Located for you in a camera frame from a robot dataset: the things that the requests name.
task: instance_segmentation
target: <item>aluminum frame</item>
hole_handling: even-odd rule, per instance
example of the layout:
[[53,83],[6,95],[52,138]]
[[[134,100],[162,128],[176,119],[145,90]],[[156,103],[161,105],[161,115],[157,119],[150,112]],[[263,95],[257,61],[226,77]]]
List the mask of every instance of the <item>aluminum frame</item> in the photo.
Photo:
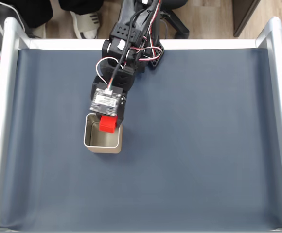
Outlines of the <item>aluminum frame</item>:
[[[0,199],[6,164],[8,136],[16,79],[18,51],[23,48],[41,50],[100,50],[104,40],[29,39],[16,19],[5,21],[0,64]],[[273,17],[256,40],[162,40],[166,50],[195,49],[268,49],[274,98],[276,127],[282,164],[282,24]]]

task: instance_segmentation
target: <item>white shoe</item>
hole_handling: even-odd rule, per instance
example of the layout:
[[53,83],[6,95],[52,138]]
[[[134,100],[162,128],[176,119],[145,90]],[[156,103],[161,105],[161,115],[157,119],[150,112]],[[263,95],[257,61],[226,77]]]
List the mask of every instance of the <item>white shoe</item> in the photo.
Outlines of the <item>white shoe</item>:
[[73,18],[73,27],[78,39],[95,39],[98,34],[100,22],[97,12],[78,15],[70,11]]
[[33,35],[41,38],[41,39],[46,39],[46,24],[44,23],[43,25],[32,29]]

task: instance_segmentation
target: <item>white wire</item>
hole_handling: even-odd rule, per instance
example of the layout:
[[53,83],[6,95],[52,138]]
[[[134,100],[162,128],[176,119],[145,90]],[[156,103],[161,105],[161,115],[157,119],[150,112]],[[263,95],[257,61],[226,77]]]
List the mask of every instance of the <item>white wire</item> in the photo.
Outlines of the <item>white wire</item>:
[[140,58],[139,61],[141,62],[148,62],[148,61],[153,61],[153,60],[156,60],[158,59],[161,55],[162,55],[162,49],[160,47],[157,47],[157,46],[149,46],[149,47],[146,47],[146,48],[142,48],[142,49],[139,49],[139,48],[134,48],[134,49],[137,49],[139,50],[138,52],[142,51],[142,50],[145,50],[145,49],[157,49],[160,51],[160,54],[157,55],[156,57],[151,57],[151,58]]
[[102,61],[104,61],[104,60],[106,60],[106,59],[113,59],[113,60],[115,60],[117,63],[118,63],[118,60],[117,60],[115,57],[104,57],[104,58],[100,59],[100,60],[98,61],[98,63],[96,64],[96,72],[97,72],[97,75],[98,75],[99,78],[107,85],[107,82],[104,80],[104,78],[101,77],[101,75],[99,74],[99,71],[98,71],[98,66],[99,66],[100,62],[102,62]]
[[24,24],[23,24],[23,22],[22,22],[22,20],[21,20],[21,17],[20,17],[20,15],[19,15],[18,11],[17,11],[14,7],[12,7],[12,6],[10,6],[10,5],[6,4],[6,3],[0,2],[0,5],[7,6],[7,7],[9,7],[10,9],[13,9],[13,10],[15,11],[15,13],[17,14],[17,16],[18,16],[18,18],[19,18],[19,21],[20,21],[20,23],[21,23],[21,26],[22,26],[23,30],[25,31]]
[[168,25],[167,25],[167,23],[163,20],[163,19],[161,19],[160,20],[163,24],[165,24],[165,28],[166,28],[166,31],[165,31],[165,39],[167,39],[167,36],[168,36]]

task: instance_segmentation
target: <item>dark blue tray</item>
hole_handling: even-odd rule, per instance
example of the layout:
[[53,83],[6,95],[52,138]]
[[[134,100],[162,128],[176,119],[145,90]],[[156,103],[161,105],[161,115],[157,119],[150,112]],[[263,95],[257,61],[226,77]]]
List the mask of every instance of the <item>dark blue tray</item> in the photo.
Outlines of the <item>dark blue tray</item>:
[[93,154],[83,144],[100,53],[20,51],[1,227],[282,227],[266,50],[167,50],[128,94],[117,155]]

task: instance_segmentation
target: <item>silver container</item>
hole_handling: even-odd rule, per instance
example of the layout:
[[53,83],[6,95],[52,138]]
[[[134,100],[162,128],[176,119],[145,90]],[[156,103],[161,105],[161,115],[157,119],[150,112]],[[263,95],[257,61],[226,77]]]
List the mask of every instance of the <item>silver container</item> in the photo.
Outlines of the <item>silver container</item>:
[[100,120],[95,113],[86,116],[84,145],[93,153],[118,154],[122,150],[123,126],[114,133],[106,133],[99,129]]

